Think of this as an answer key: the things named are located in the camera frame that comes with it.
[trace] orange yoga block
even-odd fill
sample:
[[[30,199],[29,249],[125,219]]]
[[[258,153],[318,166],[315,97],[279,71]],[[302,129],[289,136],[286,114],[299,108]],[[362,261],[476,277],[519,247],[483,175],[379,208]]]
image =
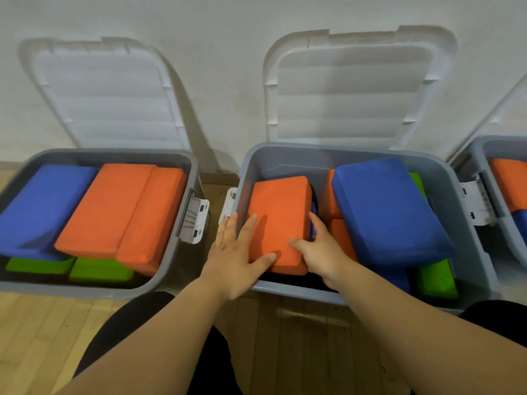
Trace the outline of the orange yoga block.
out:
[[[355,254],[352,240],[349,238],[348,230],[344,224],[344,219],[333,219],[331,222],[329,222],[328,230],[333,238],[337,241],[338,245],[340,245],[346,256],[356,261],[357,255]]]
[[[527,209],[527,162],[492,159],[490,165],[509,211]]]
[[[333,193],[333,186],[331,184],[335,169],[331,169],[328,173],[324,192],[322,193],[322,200],[318,206],[318,213],[324,223],[329,224],[331,219],[343,219],[342,212],[337,205],[337,199]]]
[[[289,245],[289,239],[309,239],[311,198],[311,186],[305,176],[256,183],[247,211],[247,219],[258,214],[249,260],[275,252],[278,258],[271,272],[306,274],[306,262]]]
[[[115,259],[154,168],[154,165],[104,165],[58,237],[55,248],[79,258]]]
[[[181,169],[153,169],[119,246],[118,262],[146,276],[158,271],[186,185]]]

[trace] hand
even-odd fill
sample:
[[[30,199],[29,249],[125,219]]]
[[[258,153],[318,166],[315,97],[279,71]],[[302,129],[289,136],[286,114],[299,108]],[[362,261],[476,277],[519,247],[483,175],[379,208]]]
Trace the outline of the hand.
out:
[[[236,212],[223,219],[200,276],[200,279],[217,286],[225,300],[236,299],[248,291],[276,260],[276,254],[270,253],[249,263],[249,244],[256,214],[247,220],[236,239],[237,222]]]
[[[309,212],[309,218],[317,232],[315,241],[290,239],[289,245],[302,252],[310,272],[318,274],[328,287],[337,290],[337,280],[341,277],[343,266],[352,260],[342,251],[317,215]]]

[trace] open lid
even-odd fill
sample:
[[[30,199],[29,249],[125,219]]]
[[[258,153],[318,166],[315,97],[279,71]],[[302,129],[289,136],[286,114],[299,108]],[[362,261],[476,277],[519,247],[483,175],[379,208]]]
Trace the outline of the open lid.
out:
[[[22,66],[81,148],[190,150],[167,66],[126,38],[25,40]]]
[[[268,140],[403,148],[456,49],[436,26],[287,35],[263,65]]]
[[[457,148],[449,158],[453,163],[472,141],[484,135],[525,136],[527,120],[527,74],[525,74],[511,91],[484,117],[474,128],[470,136]]]

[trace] gray plastic bin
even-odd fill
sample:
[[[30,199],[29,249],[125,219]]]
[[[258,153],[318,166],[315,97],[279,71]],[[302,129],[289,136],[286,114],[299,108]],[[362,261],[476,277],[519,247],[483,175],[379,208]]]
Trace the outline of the gray plastic bin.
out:
[[[496,273],[489,256],[483,251],[474,226],[468,221],[468,212],[462,199],[462,190],[456,174],[444,161],[434,156],[411,151],[379,151],[340,147],[264,143],[253,147],[240,169],[240,185],[233,206],[239,214],[239,227],[246,219],[249,200],[255,182],[291,176],[306,176],[322,196],[328,170],[340,165],[372,159],[398,157],[411,172],[417,172],[423,181],[431,206],[450,236],[456,249],[451,267],[459,290],[459,299],[444,306],[459,313],[474,302],[501,298]],[[259,280],[256,291],[288,297],[344,304],[336,292],[324,290],[310,278]]]
[[[482,136],[475,139],[471,144],[472,163],[474,174],[478,174],[491,199],[497,225],[501,230],[506,245],[512,255],[527,267],[527,245],[520,235],[509,208],[497,185],[496,178],[492,173],[488,160],[492,158],[517,159],[527,161],[527,137],[513,136]]]
[[[5,271],[9,260],[0,259],[0,291],[29,292],[77,298],[130,299],[159,287],[177,290],[199,276],[202,267],[201,244],[189,244],[181,239],[183,222],[189,203],[202,198],[203,190],[198,176],[198,162],[186,151],[136,149],[51,149],[33,156],[0,194],[0,212],[15,198],[27,181],[43,164],[81,165],[101,167],[105,163],[152,164],[178,167],[187,175],[187,187],[175,218],[174,227],[164,252],[159,270],[152,278],[144,278],[135,288],[71,284],[65,277],[11,273]]]

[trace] forearm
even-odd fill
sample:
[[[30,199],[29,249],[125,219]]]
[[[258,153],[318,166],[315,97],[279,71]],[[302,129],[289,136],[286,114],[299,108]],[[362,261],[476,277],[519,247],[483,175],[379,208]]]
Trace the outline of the forearm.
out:
[[[193,281],[59,394],[185,394],[222,303],[207,282]]]
[[[337,289],[419,395],[519,393],[527,350],[347,261]]]

